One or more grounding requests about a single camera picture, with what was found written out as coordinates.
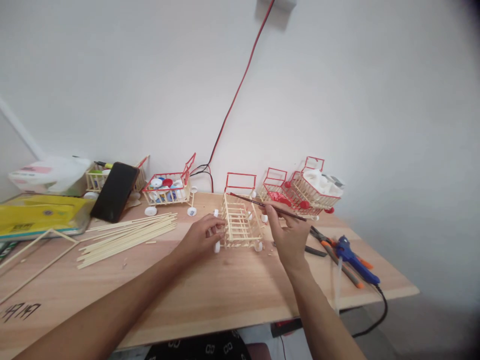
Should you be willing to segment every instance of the blue glue gun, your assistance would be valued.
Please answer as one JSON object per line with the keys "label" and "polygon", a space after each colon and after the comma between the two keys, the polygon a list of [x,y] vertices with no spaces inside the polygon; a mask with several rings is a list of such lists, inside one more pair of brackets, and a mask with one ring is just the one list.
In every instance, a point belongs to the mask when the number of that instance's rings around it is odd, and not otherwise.
{"label": "blue glue gun", "polygon": [[350,241],[345,237],[345,235],[341,236],[338,239],[335,250],[337,257],[342,257],[344,262],[350,263],[350,265],[361,275],[361,277],[367,283],[372,285],[380,284],[380,279],[378,278],[378,276],[372,274],[371,271],[368,270],[360,262],[352,249],[350,249]]}

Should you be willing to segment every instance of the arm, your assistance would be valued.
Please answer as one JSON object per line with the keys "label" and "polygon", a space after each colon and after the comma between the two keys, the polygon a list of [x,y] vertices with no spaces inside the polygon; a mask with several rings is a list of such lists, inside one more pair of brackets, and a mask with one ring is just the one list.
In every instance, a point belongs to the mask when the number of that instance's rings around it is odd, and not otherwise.
{"label": "arm", "polygon": [[[283,204],[278,202],[274,204],[276,207],[289,210]],[[272,206],[266,206],[266,213],[280,261],[295,293],[312,358],[314,360],[365,360],[357,343],[315,282],[309,264],[305,260],[305,245],[310,224],[282,215],[287,227],[281,227],[279,216]]]}
{"label": "arm", "polygon": [[107,359],[140,315],[164,292],[173,278],[222,239],[224,221],[207,215],[195,222],[180,244],[133,280],[95,301],[48,332],[16,360]]}

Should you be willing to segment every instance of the bundle of wooden sticks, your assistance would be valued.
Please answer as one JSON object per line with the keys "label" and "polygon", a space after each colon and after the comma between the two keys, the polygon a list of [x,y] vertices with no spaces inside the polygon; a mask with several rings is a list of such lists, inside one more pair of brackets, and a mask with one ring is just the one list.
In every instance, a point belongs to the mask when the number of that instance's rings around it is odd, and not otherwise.
{"label": "bundle of wooden sticks", "polygon": [[77,268],[86,268],[87,266],[154,239],[157,236],[168,233],[177,227],[176,219],[177,213],[169,212],[148,218],[93,227],[87,230],[87,232],[111,231],[97,233],[94,236],[80,241],[85,242],[88,240],[97,241],[104,239],[78,249],[79,251],[83,251],[83,253],[76,260],[83,262],[78,265]]}

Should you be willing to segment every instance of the black smartphone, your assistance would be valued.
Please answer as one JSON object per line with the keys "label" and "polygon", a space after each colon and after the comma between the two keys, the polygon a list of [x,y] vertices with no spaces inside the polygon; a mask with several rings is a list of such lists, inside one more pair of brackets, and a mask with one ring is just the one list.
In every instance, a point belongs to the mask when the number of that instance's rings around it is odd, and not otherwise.
{"label": "black smartphone", "polygon": [[109,223],[118,223],[139,172],[138,167],[121,162],[114,163],[90,216]]}

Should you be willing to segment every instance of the yellow package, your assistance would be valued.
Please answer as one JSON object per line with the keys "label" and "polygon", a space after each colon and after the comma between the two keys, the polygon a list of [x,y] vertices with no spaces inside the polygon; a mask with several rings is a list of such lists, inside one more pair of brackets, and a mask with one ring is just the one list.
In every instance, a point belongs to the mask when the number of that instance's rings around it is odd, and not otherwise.
{"label": "yellow package", "polygon": [[21,195],[0,205],[0,241],[30,240],[49,229],[66,235],[85,231],[94,200]]}

